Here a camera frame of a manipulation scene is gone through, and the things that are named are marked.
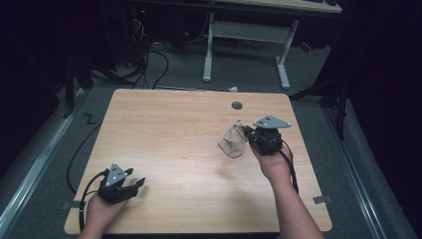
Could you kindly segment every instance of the gray carpet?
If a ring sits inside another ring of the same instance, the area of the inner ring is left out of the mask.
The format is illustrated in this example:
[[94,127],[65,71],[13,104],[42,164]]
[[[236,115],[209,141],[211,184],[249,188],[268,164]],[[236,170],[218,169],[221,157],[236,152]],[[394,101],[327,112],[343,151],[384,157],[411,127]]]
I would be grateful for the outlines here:
[[[161,52],[169,60],[169,68],[162,80],[160,88],[171,86],[177,88],[193,88],[211,91],[227,91],[238,87],[240,92],[285,93],[291,95],[312,85],[329,49],[321,49],[309,54],[301,49],[292,48],[286,67],[291,79],[292,88],[283,91],[274,66],[274,49],[270,46],[263,49],[237,48],[231,53],[216,53],[214,58],[213,80],[202,83],[204,50],[186,49],[185,51],[167,48]],[[165,69],[165,60],[158,54],[149,54],[149,65],[146,72],[148,85],[152,86]],[[142,88],[142,81],[137,84]],[[23,209],[9,238],[76,238],[66,235],[64,224],[69,209],[64,203],[74,199],[67,186],[66,170],[72,156],[97,124],[88,124],[85,114],[92,115],[92,121],[100,123],[106,113],[111,94],[118,85],[97,82],[88,94],[81,107],[74,112],[74,120],[63,139],[59,142],[51,163],[44,173],[39,185]],[[332,221],[332,229],[325,233],[326,238],[372,238],[361,212],[358,201],[346,176],[341,153],[336,145],[335,137],[330,131],[322,110],[313,98],[293,102],[301,131],[309,151],[319,186],[324,195],[329,195],[332,202],[327,205]],[[380,218],[385,223],[384,229],[388,238],[416,238],[409,223],[401,214],[394,195],[391,193],[373,156],[367,147],[359,125],[348,107],[344,132],[345,141],[362,180],[368,187]],[[94,133],[81,148],[75,158],[71,170],[71,181],[78,187],[87,160],[95,143]],[[264,238],[266,235],[229,235],[227,238]],[[169,238],[170,235],[140,238]],[[188,235],[171,238],[188,238]]]

